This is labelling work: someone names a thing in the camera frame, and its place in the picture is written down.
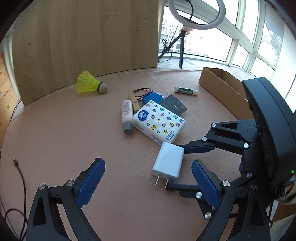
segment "brown open box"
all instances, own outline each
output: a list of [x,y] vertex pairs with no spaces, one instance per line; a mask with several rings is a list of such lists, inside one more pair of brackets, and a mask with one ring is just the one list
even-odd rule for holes
[[242,82],[218,68],[203,68],[199,84],[215,96],[239,120],[254,119]]

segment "shuttlecock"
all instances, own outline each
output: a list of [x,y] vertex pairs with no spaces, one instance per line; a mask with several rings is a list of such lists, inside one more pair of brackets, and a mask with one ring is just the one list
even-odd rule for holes
[[88,71],[83,71],[76,82],[76,91],[89,92],[89,91],[98,91],[99,93],[107,92],[107,85],[103,82],[98,81],[93,77]]

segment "table surface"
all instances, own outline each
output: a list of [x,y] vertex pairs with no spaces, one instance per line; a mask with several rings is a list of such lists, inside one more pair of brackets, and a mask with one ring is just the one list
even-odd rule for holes
[[[165,97],[174,86],[197,89],[198,96],[173,93],[188,108],[181,115],[186,125],[175,144],[201,139],[211,123],[236,118],[198,85],[200,74],[200,69],[169,67],[109,74],[100,77],[108,85],[105,94],[78,94],[71,85],[26,106],[12,119],[2,147],[0,191],[5,208],[23,208],[23,186],[14,157],[25,177],[27,213],[41,183],[63,185],[101,157],[106,171],[83,211],[102,240],[196,240],[207,223],[196,200],[166,191],[165,180],[154,186],[151,171],[160,145],[136,129],[125,135],[121,106],[138,88],[148,87]],[[191,164],[197,158],[221,180],[239,177],[240,156],[215,149],[184,155],[178,183],[196,183]],[[76,240],[61,205],[59,209],[70,239]],[[19,233],[21,215],[12,213],[10,220]],[[225,231],[221,240],[227,236]]]

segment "white charger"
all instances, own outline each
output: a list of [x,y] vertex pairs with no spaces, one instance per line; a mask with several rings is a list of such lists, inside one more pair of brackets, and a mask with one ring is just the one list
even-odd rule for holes
[[166,179],[165,188],[168,180],[177,180],[181,169],[181,164],[184,155],[184,148],[164,142],[161,145],[160,151],[152,168],[152,175],[157,177],[157,184],[159,178]]

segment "blue gripper pad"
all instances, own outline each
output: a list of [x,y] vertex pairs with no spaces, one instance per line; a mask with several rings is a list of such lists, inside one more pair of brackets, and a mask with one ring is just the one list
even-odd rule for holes
[[94,166],[91,170],[83,184],[78,190],[78,199],[76,201],[79,208],[82,206],[87,205],[96,189],[97,185],[99,184],[103,174],[105,172],[105,161],[101,159],[98,163]]
[[220,201],[218,198],[218,190],[214,186],[213,182],[196,160],[193,161],[191,170],[192,175],[205,196],[207,203],[217,209],[220,205]]

